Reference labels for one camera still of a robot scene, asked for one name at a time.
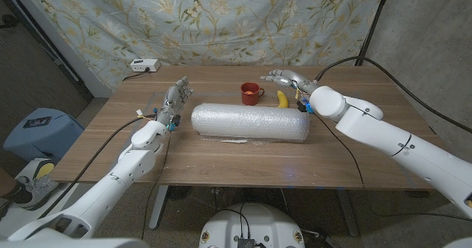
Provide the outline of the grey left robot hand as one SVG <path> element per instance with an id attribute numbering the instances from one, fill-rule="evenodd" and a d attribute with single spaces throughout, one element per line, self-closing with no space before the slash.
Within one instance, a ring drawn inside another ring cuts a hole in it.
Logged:
<path id="1" fill-rule="evenodd" d="M 156 115 L 156 121 L 165 126 L 179 126 L 184 104 L 192 95 L 187 76 L 175 82 L 164 97 L 163 106 Z"/>

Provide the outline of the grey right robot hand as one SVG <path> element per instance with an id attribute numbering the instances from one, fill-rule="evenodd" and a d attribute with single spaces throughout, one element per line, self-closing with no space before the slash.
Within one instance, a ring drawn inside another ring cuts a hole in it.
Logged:
<path id="1" fill-rule="evenodd" d="M 298 89 L 303 93 L 312 94 L 319 85 L 303 75 L 288 69 L 273 69 L 260 77 L 261 81 L 275 83 L 282 87 Z"/>

